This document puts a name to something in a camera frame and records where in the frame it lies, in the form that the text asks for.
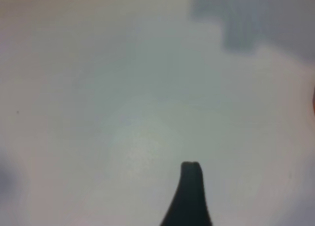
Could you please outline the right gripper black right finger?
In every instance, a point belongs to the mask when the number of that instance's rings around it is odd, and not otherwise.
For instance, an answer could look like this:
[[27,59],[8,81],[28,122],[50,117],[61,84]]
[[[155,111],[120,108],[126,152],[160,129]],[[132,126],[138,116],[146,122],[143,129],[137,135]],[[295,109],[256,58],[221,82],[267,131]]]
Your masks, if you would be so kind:
[[211,217],[207,208],[206,195],[204,190],[203,172],[201,165],[194,162],[196,171],[197,206],[196,216],[198,226],[212,226]]

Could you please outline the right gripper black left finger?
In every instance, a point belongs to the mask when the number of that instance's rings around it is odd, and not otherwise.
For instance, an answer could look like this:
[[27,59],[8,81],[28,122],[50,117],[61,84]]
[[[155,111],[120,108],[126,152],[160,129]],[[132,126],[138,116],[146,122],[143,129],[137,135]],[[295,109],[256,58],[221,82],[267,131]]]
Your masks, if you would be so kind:
[[181,164],[180,178],[170,203],[170,206],[161,222],[161,226],[191,226],[191,204],[194,203],[193,185],[194,162],[185,161]]

